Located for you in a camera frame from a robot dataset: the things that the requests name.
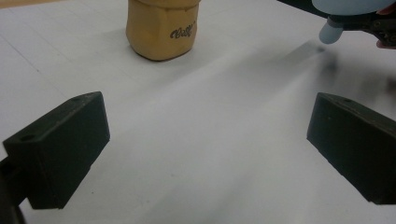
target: table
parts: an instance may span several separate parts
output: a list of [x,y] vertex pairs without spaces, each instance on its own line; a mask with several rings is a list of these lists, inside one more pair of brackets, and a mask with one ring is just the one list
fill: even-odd
[[[270,0],[203,0],[192,51],[136,55],[126,0],[0,9],[0,139],[65,100],[105,97],[111,140],[63,210],[28,223],[394,223],[309,144],[318,92],[396,119],[396,51]],[[6,156],[0,150],[0,159]]]

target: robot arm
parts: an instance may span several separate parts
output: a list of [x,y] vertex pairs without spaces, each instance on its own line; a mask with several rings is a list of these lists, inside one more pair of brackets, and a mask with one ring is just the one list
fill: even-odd
[[325,44],[335,43],[344,31],[363,31],[376,36],[386,47],[396,47],[396,14],[376,14],[395,0],[278,1],[327,18],[319,33]]

